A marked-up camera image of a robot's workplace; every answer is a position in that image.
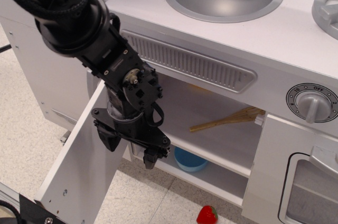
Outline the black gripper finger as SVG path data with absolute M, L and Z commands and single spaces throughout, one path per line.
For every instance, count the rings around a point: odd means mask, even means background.
M 169 148 L 152 148 L 149 147 L 144 150 L 143 161 L 146 169 L 153 169 L 159 158 L 167 158 Z
M 121 137 L 117 136 L 116 132 L 112 128 L 101 122 L 95 122 L 95 126 L 97 128 L 99 138 L 105 147 L 109 151 L 114 152 L 120 143 Z

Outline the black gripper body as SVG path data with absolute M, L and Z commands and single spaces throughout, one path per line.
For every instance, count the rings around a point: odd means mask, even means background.
M 169 148 L 159 129 L 164 113 L 158 75 L 117 31 L 99 31 L 79 51 L 79 60 L 106 85 L 106 109 L 92 111 L 95 122 L 112 128 L 121 139 L 144 147 Z

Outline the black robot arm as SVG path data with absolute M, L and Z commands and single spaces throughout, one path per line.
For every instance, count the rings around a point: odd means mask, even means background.
M 13 0 L 35 19 L 46 46 L 77 58 L 105 83 L 106 108 L 91 112 L 105 147 L 114 151 L 125 139 L 144 148 L 143 161 L 152 169 L 167 157 L 170 140 L 160 130 L 164 113 L 157 100 L 162 87 L 154 68 L 144 62 L 120 35 L 120 19 L 103 0 Z

